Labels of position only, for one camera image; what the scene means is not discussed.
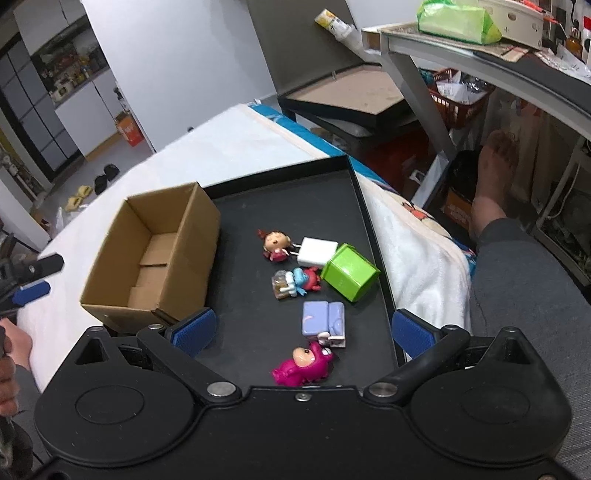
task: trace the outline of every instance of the screw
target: screw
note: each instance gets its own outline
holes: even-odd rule
[[[388,382],[377,382],[370,385],[368,390],[374,397],[386,398],[396,395],[398,387]]]
[[[227,397],[236,391],[236,385],[230,382],[214,382],[207,386],[207,393],[212,397]]]
[[[297,401],[310,401],[312,399],[312,395],[309,393],[296,393],[295,399]]]

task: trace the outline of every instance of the bare foot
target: bare foot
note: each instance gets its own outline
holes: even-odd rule
[[[478,159],[478,183],[470,223],[471,233],[476,237],[493,220],[506,218],[503,208],[517,161],[517,143],[500,130],[491,133]]]

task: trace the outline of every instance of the pink toy figure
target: pink toy figure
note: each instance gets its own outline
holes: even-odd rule
[[[332,359],[333,354],[329,348],[322,348],[318,342],[312,342],[309,349],[296,348],[293,358],[273,369],[273,378],[277,385],[301,387],[307,382],[328,377]]]
[[[262,249],[265,258],[272,262],[283,262],[289,258],[287,248],[291,246],[290,238],[283,232],[264,232],[259,230],[258,236],[262,239]]]

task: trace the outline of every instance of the human hand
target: human hand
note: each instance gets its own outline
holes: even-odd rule
[[[4,327],[6,330],[6,336],[10,338],[12,342],[10,357],[14,360],[14,363],[31,371],[29,357],[31,355],[31,350],[33,349],[33,339],[31,339],[27,332],[21,330],[6,318],[0,320],[0,326]]]
[[[8,335],[4,337],[4,355],[0,358],[0,416],[11,417],[18,413],[18,384],[14,380],[17,370],[12,358],[8,356],[12,352],[12,342]]]

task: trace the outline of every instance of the slipper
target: slipper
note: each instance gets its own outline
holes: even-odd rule
[[[107,175],[99,175],[95,178],[95,192],[100,195],[107,189]]]
[[[80,197],[81,199],[85,199],[91,193],[92,193],[92,187],[90,187],[88,185],[81,185],[80,187],[78,187],[78,192],[76,193],[76,196]]]
[[[113,179],[119,175],[119,169],[115,167],[112,163],[105,165],[105,175],[107,175],[107,180],[113,181]]]
[[[64,207],[64,210],[66,212],[73,212],[74,210],[77,210],[81,203],[82,199],[80,197],[70,197],[68,199],[67,205]]]

